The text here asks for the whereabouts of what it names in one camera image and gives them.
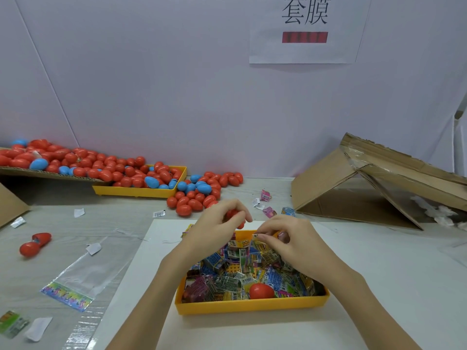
person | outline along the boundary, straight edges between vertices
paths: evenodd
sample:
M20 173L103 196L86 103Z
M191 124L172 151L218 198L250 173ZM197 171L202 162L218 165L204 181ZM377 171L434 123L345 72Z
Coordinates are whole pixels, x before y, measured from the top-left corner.
M228 210L239 213L224 222ZM186 237L161 261L148 289L109 343L107 350L154 350L181 278L198 261L215 253L244 220L252 222L238 200L206 209ZM272 235L277 232L278 238ZM342 304L370 350L420 347L378 302L365 279L344 263L306 219L277 215L257 230L258 240L275 249L296 270L326 285Z

white work surface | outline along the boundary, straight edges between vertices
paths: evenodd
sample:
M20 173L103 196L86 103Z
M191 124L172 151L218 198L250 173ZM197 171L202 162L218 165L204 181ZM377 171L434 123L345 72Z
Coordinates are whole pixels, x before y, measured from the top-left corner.
M161 259L195 220L155 220L110 303L88 350L104 350L154 278ZM261 221L247 223L256 229ZM382 305L424 349L466 349L467 269L438 247L449 237L367 223L314 222L330 247L367 280ZM331 296L322 308L179 316L169 310L157 350L366 349Z

yellow tray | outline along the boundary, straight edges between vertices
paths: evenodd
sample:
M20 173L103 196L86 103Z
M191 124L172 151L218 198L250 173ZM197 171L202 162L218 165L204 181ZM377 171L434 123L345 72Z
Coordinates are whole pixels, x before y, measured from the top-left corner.
M255 230L235 231L236 240L251 240ZM236 300L215 302L182 303L182 295L185 288L186 276L178 285L175 296L175 306L179 315L201 315L209 313L267 311L274 309L312 308L321 307L329 299L329 290L324 296L305 296L290 298L270 298L262 300Z
M186 178L186 167L169 166L170 169L178 168L182 171L182 176L178 182L184 181ZM93 185L92 188L97 195L121 195L121 196L144 196L148 198L168 198L174 196L177 192L177 186L173 189L151 189L151 188L125 188Z

wall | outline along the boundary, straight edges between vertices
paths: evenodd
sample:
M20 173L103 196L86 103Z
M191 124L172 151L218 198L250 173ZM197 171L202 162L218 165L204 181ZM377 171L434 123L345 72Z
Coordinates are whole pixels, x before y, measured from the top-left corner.
M0 147L31 138L77 145L15 0L0 0Z
M467 91L467 0L372 0L350 65L249 65L248 0L17 3L79 145L192 172L295 175L346 131L427 159Z

white paper scrap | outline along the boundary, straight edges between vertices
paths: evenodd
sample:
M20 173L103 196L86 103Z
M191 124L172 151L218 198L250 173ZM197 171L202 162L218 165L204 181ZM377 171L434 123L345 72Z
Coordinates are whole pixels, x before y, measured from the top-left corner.
M93 243L86 248L89 254L94 255L102 249L100 243Z
M165 210L156 211L152 214L152 218L165 216Z
M80 217L85 214L85 210L83 209L75 209L75 217Z
M16 228L16 227L22 225L23 223L26 223L26 220L20 216L20 217L18 217L16 220L14 220L14 221L10 224L10 226L13 227L13 228Z
M45 329L49 326L52 317L36 318L31 324L31 327L24 333L24 336L32 341L39 341L44 334Z

